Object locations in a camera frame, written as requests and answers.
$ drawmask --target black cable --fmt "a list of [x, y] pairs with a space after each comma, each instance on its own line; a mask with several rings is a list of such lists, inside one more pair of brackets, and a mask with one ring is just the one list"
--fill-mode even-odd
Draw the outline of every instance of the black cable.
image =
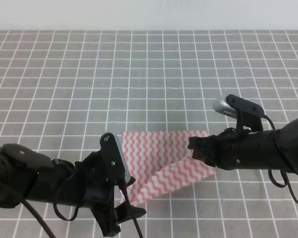
[[129, 212], [129, 214], [131, 215], [134, 223], [135, 223], [135, 227], [136, 227], [136, 230], [138, 232], [138, 235], [139, 235], [139, 238], [144, 238], [143, 236], [143, 233], [141, 232], [141, 229], [139, 227], [139, 224], [137, 222], [137, 218], [132, 210], [132, 206], [130, 204], [130, 201], [129, 201], [129, 198], [128, 198], [128, 194], [127, 194], [127, 185], [126, 185], [126, 182], [125, 182], [125, 179], [122, 179], [123, 182], [121, 184], [118, 184], [121, 192], [123, 193], [124, 197], [125, 197], [125, 200], [126, 200], [126, 204], [127, 204], [127, 210]]
[[[275, 126], [274, 126], [272, 120], [270, 120], [270, 118], [267, 115], [265, 115], [264, 118], [269, 122], [269, 124], [272, 127], [272, 129], [275, 130]], [[288, 186], [289, 192], [290, 192], [293, 200], [295, 201], [295, 203], [298, 204], [298, 199], [296, 198], [296, 196], [294, 194], [294, 191], [293, 191], [293, 188], [292, 188], [292, 186], [290, 184], [290, 181], [289, 181], [289, 178], [287, 176], [287, 173], [285, 171], [282, 171], [282, 170], [280, 170], [280, 173], [281, 173], [281, 175], [283, 177], [284, 184], [278, 183], [274, 179], [274, 176], [272, 174], [272, 170], [268, 170], [268, 177], [269, 177], [270, 182], [272, 182], [272, 184], [275, 185], [276, 187], [280, 187], [280, 188], [284, 188], [284, 187]]]
[[57, 202], [58, 202], [58, 199], [59, 199], [59, 195], [60, 195], [60, 192], [61, 192], [61, 188], [62, 188], [62, 185], [65, 181], [68, 181], [69, 179], [71, 179], [73, 177], [73, 175], [67, 177], [66, 179], [64, 179], [58, 186], [57, 188], [57, 191], [54, 195], [54, 198], [53, 198], [53, 208], [54, 208], [54, 212], [55, 214], [60, 218], [62, 219], [63, 221], [68, 221], [68, 222], [71, 222], [71, 221], [74, 221], [77, 217], [77, 214], [78, 214], [78, 210], [81, 206], [77, 206], [75, 207], [75, 210], [74, 210], [74, 214], [71, 218], [66, 218], [65, 216], [62, 215], [62, 213], [59, 211], [58, 209], [58, 205], [57, 205]]
[[267, 115], [265, 115], [264, 118], [269, 122], [272, 129], [276, 130], [275, 125], [273, 124], [272, 120], [270, 120], [270, 118]]
[[22, 194], [15, 191], [14, 189], [10, 188], [8, 185], [1, 183], [0, 186], [4, 187], [5, 190], [9, 192], [10, 195], [18, 198], [20, 202], [29, 210], [29, 212], [34, 216], [34, 218], [39, 222], [39, 224], [42, 226], [42, 228], [45, 230], [46, 234], [49, 236], [49, 238], [56, 238], [56, 236], [53, 234], [49, 226], [46, 224], [46, 222], [43, 220], [43, 218], [40, 216], [40, 214], [32, 207], [30, 203], [28, 203]]

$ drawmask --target grid mat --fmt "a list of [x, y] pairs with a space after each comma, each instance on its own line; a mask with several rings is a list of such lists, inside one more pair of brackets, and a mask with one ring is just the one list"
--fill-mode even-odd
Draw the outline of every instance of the grid mat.
[[[298, 31], [0, 31], [0, 146], [73, 162], [106, 130], [218, 134], [235, 126], [212, 110], [220, 94], [262, 105], [277, 128], [298, 118]], [[102, 237], [86, 209], [68, 223], [32, 204], [58, 238]], [[298, 238], [298, 206], [267, 171], [218, 171], [144, 207], [146, 238]], [[47, 236], [17, 206], [0, 209], [1, 237]], [[136, 238], [133, 223], [118, 237]]]

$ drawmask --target white grid line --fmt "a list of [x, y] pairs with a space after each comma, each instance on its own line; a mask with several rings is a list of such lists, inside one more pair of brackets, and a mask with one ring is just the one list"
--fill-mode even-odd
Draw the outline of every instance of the white grid line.
[[[115, 44], [114, 56], [113, 56], [113, 57], [115, 57], [115, 53], [116, 53], [116, 44]], [[111, 90], [112, 90], [112, 84], [113, 84], [113, 75], [114, 75], [114, 64], [112, 65], [112, 69], [111, 69], [111, 78], [110, 78], [110, 88], [109, 88], [109, 95], [108, 95], [108, 107], [107, 107], [107, 116], [106, 116], [105, 131], [107, 131], [110, 99], [112, 99], [112, 98], [111, 98]]]
[[[230, 52], [228, 52], [228, 54], [229, 54], [230, 61], [232, 63], [232, 67], [233, 67], [233, 72], [234, 72], [234, 77], [235, 77], [235, 80], [236, 80], [236, 85], [237, 85], [238, 93], [239, 93], [239, 96], [242, 97], [242, 94], [240, 93], [240, 88], [239, 88], [239, 85], [238, 85], [238, 81], [237, 81], [237, 78], [236, 78], [236, 72], [235, 72], [235, 68], [234, 68], [234, 65], [233, 65], [232, 57], [230, 55]], [[247, 223], [248, 223], [250, 238], [253, 238], [252, 228], [251, 228], [250, 221], [249, 221], [249, 216], [248, 216], [248, 211], [247, 211], [247, 206], [246, 206], [246, 201], [245, 201], [245, 196], [244, 196], [244, 190], [243, 190], [243, 186], [242, 186], [242, 183], [241, 183], [241, 179], [240, 179], [240, 175], [239, 175], [239, 170], [237, 170], [237, 176], [238, 176], [238, 180], [239, 180], [240, 190], [242, 192], [243, 203], [244, 203], [244, 207], [245, 207], [245, 213], [246, 213], [246, 219], [247, 219]]]
[[[62, 59], [62, 62], [61, 62], [61, 65], [63, 65], [63, 61], [64, 61], [64, 56], [65, 56], [65, 52], [63, 54], [63, 59]], [[42, 73], [43, 71], [41, 71], [41, 74], [40, 74], [40, 78], [39, 78], [39, 81], [38, 81], [38, 84], [40, 83], [40, 80], [42, 78]], [[43, 125], [43, 130], [42, 130], [42, 133], [41, 133], [41, 137], [40, 137], [40, 141], [39, 141], [39, 144], [38, 144], [38, 149], [40, 149], [40, 146], [41, 146], [41, 143], [42, 143], [42, 139], [43, 139], [43, 135], [44, 135], [44, 131], [45, 131], [45, 128], [46, 128], [46, 125], [47, 125], [47, 121], [48, 121], [48, 118], [49, 118], [49, 114], [50, 114], [50, 110], [51, 110], [51, 107], [52, 107], [52, 101], [53, 101], [53, 98], [54, 98], [54, 95], [55, 95], [55, 91], [56, 91], [56, 87], [57, 87], [57, 83], [58, 83], [58, 80], [59, 80], [59, 76], [60, 76], [60, 73], [61, 73], [61, 70], [59, 70], [59, 74], [58, 74], [58, 77], [56, 79], [56, 83], [55, 83], [55, 87], [54, 87], [54, 90], [53, 90], [53, 95], [52, 95], [52, 100], [50, 102], [50, 105], [49, 105], [49, 110], [48, 110], [48, 113], [47, 113], [47, 116], [46, 116], [46, 119], [45, 119], [45, 123]], [[46, 215], [47, 215], [47, 212], [48, 212], [48, 203], [46, 204], [45, 206], [45, 210], [44, 210], [44, 215], [43, 215], [43, 219], [46, 219]], [[40, 229], [40, 235], [39, 235], [39, 238], [42, 237], [42, 234], [43, 234], [43, 228]]]
[[[214, 60], [214, 64], [216, 65], [216, 61], [215, 61], [215, 57], [214, 57], [214, 52], [212, 51], [212, 55], [213, 55], [213, 60]], [[219, 74], [218, 74], [218, 69], [216, 69], [216, 73], [217, 73], [217, 80], [218, 80], [218, 84], [219, 84], [219, 90], [220, 90], [220, 94], [222, 94], [221, 91], [221, 85], [220, 85], [220, 80], [219, 80]], [[218, 178], [217, 178], [217, 174], [215, 173], [215, 181], [216, 181], [216, 185], [217, 185], [217, 192], [218, 192], [218, 200], [219, 200], [219, 204], [220, 204], [220, 212], [221, 212], [221, 219], [222, 219], [222, 226], [223, 226], [223, 232], [224, 232], [224, 238], [226, 238], [226, 230], [225, 230], [225, 224], [224, 224], [224, 220], [223, 220], [223, 210], [222, 210], [222, 204], [220, 201], [220, 191], [219, 191], [219, 184], [218, 184]]]
[[[81, 47], [80, 57], [81, 57], [81, 55], [82, 55], [82, 53], [83, 53], [83, 46], [84, 46], [84, 43], [83, 43], [83, 45], [82, 45], [82, 47]], [[74, 86], [73, 86], [74, 88], [75, 88], [75, 86], [76, 86], [77, 76], [78, 76], [78, 71], [76, 72], [76, 77], [75, 77]], [[71, 100], [70, 100], [70, 106], [69, 106], [69, 108], [71, 108], [71, 105], [72, 105], [73, 95], [74, 95], [74, 90], [72, 91], [72, 96], [71, 96]], [[64, 135], [65, 135], [65, 131], [66, 131], [66, 127], [67, 127], [67, 123], [68, 123], [68, 120], [69, 120], [69, 115], [70, 115], [70, 111], [68, 111], [68, 114], [67, 114], [67, 117], [66, 117], [66, 122], [65, 122], [65, 125], [64, 125], [63, 136], [62, 136], [62, 140], [61, 140], [60, 148], [62, 148], [62, 145], [63, 145]], [[71, 217], [71, 215], [72, 215], [72, 211], [73, 211], [73, 207], [71, 207], [71, 209], [70, 209], [70, 217]], [[65, 235], [66, 238], [68, 238], [68, 236], [69, 236], [69, 230], [70, 230], [70, 222], [67, 222], [67, 223], [68, 223], [68, 226], [67, 226], [66, 235]]]
[[[15, 56], [15, 52], [14, 52], [14, 54], [13, 54], [13, 56], [12, 56], [12, 58], [11, 58], [11, 60], [10, 60], [10, 62], [9, 62], [9, 65], [11, 65], [11, 62], [12, 62], [12, 60], [13, 60], [13, 58], [14, 58], [14, 56]], [[2, 126], [2, 128], [1, 128], [1, 130], [0, 130], [0, 135], [2, 134], [2, 132], [3, 132], [3, 128], [4, 128], [4, 125], [5, 125], [5, 123], [6, 123], [6, 121], [7, 121], [7, 118], [8, 118], [8, 116], [9, 116], [9, 112], [6, 114], [6, 117], [5, 117], [5, 119], [4, 119], [4, 123], [3, 123], [3, 126]]]
[[[101, 41], [101, 33], [102, 32], [100, 32], [100, 35], [99, 35], [99, 42]], [[96, 58], [94, 78], [96, 76], [96, 65], [97, 65], [97, 61], [98, 61], [98, 58]], [[86, 129], [87, 129], [87, 124], [88, 124], [88, 117], [89, 117], [89, 112], [90, 112], [90, 105], [91, 105], [92, 95], [93, 95], [93, 91], [91, 90], [90, 97], [89, 97], [89, 102], [88, 102], [88, 111], [87, 111], [87, 116], [86, 116], [86, 123], [85, 123], [85, 129], [84, 129], [84, 137], [83, 137], [83, 142], [82, 142], [81, 149], [80, 149], [81, 150], [81, 152], [80, 152], [80, 158], [82, 158], [82, 153], [83, 153], [83, 148], [84, 148], [84, 142], [85, 142], [85, 138], [86, 138]], [[94, 236], [95, 236], [95, 229], [96, 229], [96, 219], [94, 219], [93, 233], [92, 233], [92, 237], [91, 238], [94, 238]]]
[[[274, 40], [273, 34], [271, 34], [271, 35], [272, 35], [273, 42], [274, 42], [275, 46], [277, 46], [277, 45], [276, 45], [276, 42], [275, 42], [275, 40]], [[289, 73], [288, 73], [288, 70], [287, 70], [287, 68], [286, 68], [286, 65], [285, 65], [283, 59], [282, 59], [282, 63], [283, 63], [283, 66], [284, 66], [284, 68], [285, 68], [285, 70], [286, 70], [286, 73], [287, 73], [287, 75], [288, 75], [288, 77], [289, 77], [289, 79], [290, 79], [290, 75], [289, 75]], [[279, 98], [279, 100], [280, 100], [280, 96], [279, 96], [279, 93], [278, 93], [278, 90], [277, 90], [277, 89], [276, 89], [276, 93], [277, 93], [277, 96], [278, 96], [278, 98]], [[288, 117], [287, 117], [287, 114], [286, 114], [286, 112], [285, 112], [285, 109], [284, 109], [284, 106], [283, 106], [283, 105], [282, 105], [282, 108], [283, 108], [283, 110], [284, 110], [286, 120], [287, 120], [287, 122], [289, 123], [289, 120], [288, 120]], [[294, 206], [294, 210], [295, 210], [296, 216], [297, 216], [297, 218], [298, 218], [298, 211], [297, 211], [297, 208], [296, 208], [296, 205], [295, 205], [295, 202], [294, 202], [294, 201], [293, 201], [293, 206]]]
[[127, 92], [127, 108], [126, 108], [126, 131], [128, 122], [128, 107], [129, 107], [129, 92], [130, 92], [130, 76], [131, 76], [131, 58], [132, 58], [133, 44], [130, 44], [130, 58], [129, 58], [129, 75], [128, 75], [128, 92]]
[[[148, 131], [148, 31], [147, 31], [147, 52], [146, 52], [146, 131]], [[145, 202], [145, 209], [148, 211], [148, 202]], [[147, 223], [148, 213], [145, 215], [145, 238], [147, 238], [148, 233], [148, 223]]]
[[[21, 82], [22, 82], [22, 80], [20, 80], [20, 82], [19, 82], [19, 84], [18, 84], [18, 88], [17, 88], [17, 90], [15, 91], [15, 95], [14, 95], [14, 98], [13, 98], [12, 103], [11, 103], [11, 105], [10, 105], [9, 112], [7, 113], [7, 117], [6, 117], [6, 118], [8, 118], [8, 115], [10, 114], [10, 110], [11, 110], [11, 108], [12, 108], [14, 99], [15, 99], [17, 93], [18, 93], [18, 90], [19, 90], [19, 87], [20, 87], [20, 85], [21, 85]], [[20, 143], [21, 136], [22, 136], [22, 132], [21, 132], [20, 137], [19, 137], [19, 139], [18, 139], [18, 143]], [[13, 232], [13, 238], [15, 238], [16, 233], [17, 233], [17, 229], [18, 229], [18, 225], [19, 225], [20, 217], [21, 217], [21, 214], [22, 214], [22, 210], [23, 210], [23, 205], [21, 205], [21, 207], [20, 207], [20, 212], [19, 212], [19, 215], [18, 215], [18, 220], [16, 221], [15, 229], [14, 229], [14, 232]]]
[[[276, 85], [275, 85], [275, 83], [274, 83], [274, 80], [273, 80], [273, 78], [272, 78], [271, 72], [270, 72], [270, 70], [268, 70], [268, 71], [269, 71], [270, 77], [271, 77], [271, 79], [272, 79], [272, 81], [273, 81], [274, 87], [276, 87]], [[262, 176], [262, 180], [264, 181], [263, 172], [260, 171], [260, 173], [261, 173], [261, 176]], [[265, 184], [265, 183], [264, 183], [264, 189], [265, 189], [267, 198], [269, 198], [269, 194], [268, 194], [268, 191], [267, 191], [267, 188], [266, 188], [266, 184]], [[272, 218], [273, 218], [273, 223], [274, 223], [274, 228], [275, 228], [275, 231], [276, 231], [276, 235], [277, 235], [277, 238], [279, 238], [279, 232], [278, 232], [278, 229], [277, 229], [277, 225], [276, 225], [276, 222], [275, 222], [275, 216], [274, 216], [273, 209], [272, 209], [272, 205], [271, 205], [271, 202], [270, 202], [270, 201], [268, 201], [268, 205], [269, 205], [270, 212], [271, 212], [271, 214], [272, 214]]]

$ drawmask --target towel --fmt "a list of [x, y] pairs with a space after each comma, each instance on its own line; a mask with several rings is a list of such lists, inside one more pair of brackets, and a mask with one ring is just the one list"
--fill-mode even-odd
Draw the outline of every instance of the towel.
[[124, 132], [122, 148], [136, 182], [127, 188], [132, 205], [200, 181], [215, 168], [192, 159], [189, 137], [208, 136], [205, 131]]

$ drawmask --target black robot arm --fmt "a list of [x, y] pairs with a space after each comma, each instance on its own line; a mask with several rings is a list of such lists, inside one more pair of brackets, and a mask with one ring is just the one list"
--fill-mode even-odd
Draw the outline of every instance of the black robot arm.
[[[219, 135], [189, 138], [193, 158], [223, 170], [268, 170], [271, 182], [281, 188], [288, 186], [298, 204], [287, 177], [287, 173], [298, 175], [298, 119], [276, 130], [258, 104], [235, 95], [215, 101], [213, 107], [236, 118], [236, 128], [227, 128]], [[267, 119], [273, 130], [263, 131], [261, 119]], [[272, 170], [281, 171], [284, 184], [275, 181]]]
[[[60, 159], [51, 160], [18, 144], [5, 144], [0, 148], [0, 207], [14, 208], [22, 202], [21, 197], [49, 202], [53, 203], [56, 214], [68, 221], [75, 219], [80, 207], [87, 207], [103, 235], [115, 236], [120, 232], [120, 223], [133, 215], [139, 218], [146, 211], [129, 207], [126, 202], [114, 207], [114, 186], [125, 190], [135, 179], [129, 174], [113, 134], [104, 134], [100, 145], [100, 151], [73, 165]], [[65, 218], [57, 204], [75, 206], [73, 217]]]

